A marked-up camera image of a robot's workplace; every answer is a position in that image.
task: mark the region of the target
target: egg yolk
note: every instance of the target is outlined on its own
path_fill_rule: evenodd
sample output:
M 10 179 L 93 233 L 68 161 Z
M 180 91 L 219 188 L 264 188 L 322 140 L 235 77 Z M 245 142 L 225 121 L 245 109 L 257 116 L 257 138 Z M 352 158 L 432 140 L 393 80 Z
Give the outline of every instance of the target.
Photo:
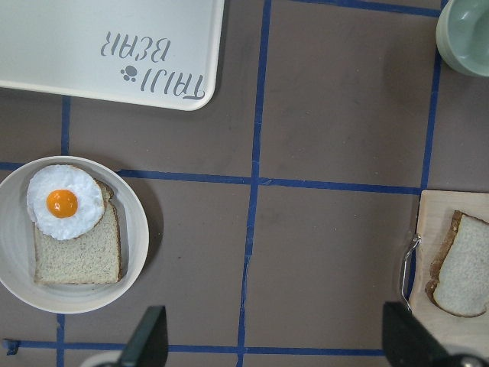
M 47 196 L 46 205 L 55 217 L 67 218 L 76 213 L 78 200 L 69 190 L 55 190 Z

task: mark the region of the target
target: metal handle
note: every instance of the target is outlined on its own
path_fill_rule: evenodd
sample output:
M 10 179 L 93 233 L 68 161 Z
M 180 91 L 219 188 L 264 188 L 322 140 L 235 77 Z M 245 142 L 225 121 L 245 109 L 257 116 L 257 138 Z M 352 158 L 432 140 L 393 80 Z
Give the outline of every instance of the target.
M 410 302 L 407 299 L 407 295 L 405 293 L 406 284 L 408 282 L 407 279 L 407 269 L 409 267 L 409 261 L 411 256 L 413 255 L 414 250 L 421 244 L 421 236 L 415 234 L 413 240 L 410 243 L 410 247 L 407 249 L 406 254 L 404 255 L 403 266 L 401 270 L 400 276 L 400 295 L 403 298 L 403 301 L 407 307 L 407 309 L 411 312 Z

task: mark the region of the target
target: white bread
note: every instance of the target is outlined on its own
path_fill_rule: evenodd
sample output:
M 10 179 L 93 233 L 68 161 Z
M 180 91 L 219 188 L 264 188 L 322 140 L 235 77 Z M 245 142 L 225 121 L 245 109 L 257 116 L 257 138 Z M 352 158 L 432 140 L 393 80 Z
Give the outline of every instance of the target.
M 439 308 L 459 317 L 486 312 L 489 302 L 489 223 L 455 211 L 431 266 L 426 293 Z
M 105 212 L 87 233 L 59 241 L 34 227 L 38 284 L 107 284 L 121 279 L 121 243 L 112 190 L 97 182 L 104 196 Z

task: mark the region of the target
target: fried egg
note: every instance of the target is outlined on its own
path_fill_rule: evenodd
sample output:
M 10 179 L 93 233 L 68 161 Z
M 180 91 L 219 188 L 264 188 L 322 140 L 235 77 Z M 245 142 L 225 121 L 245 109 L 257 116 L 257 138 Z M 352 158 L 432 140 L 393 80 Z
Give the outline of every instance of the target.
M 27 206 L 35 226 L 59 240 L 87 233 L 105 211 L 102 191 L 95 180 L 67 164 L 47 166 L 31 178 Z

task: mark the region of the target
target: light green cup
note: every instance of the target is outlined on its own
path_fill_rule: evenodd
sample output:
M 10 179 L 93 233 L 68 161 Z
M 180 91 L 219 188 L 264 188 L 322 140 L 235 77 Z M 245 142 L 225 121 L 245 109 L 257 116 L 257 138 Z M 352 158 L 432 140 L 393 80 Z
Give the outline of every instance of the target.
M 450 0 L 436 25 L 436 45 L 452 69 L 489 76 L 489 0 Z

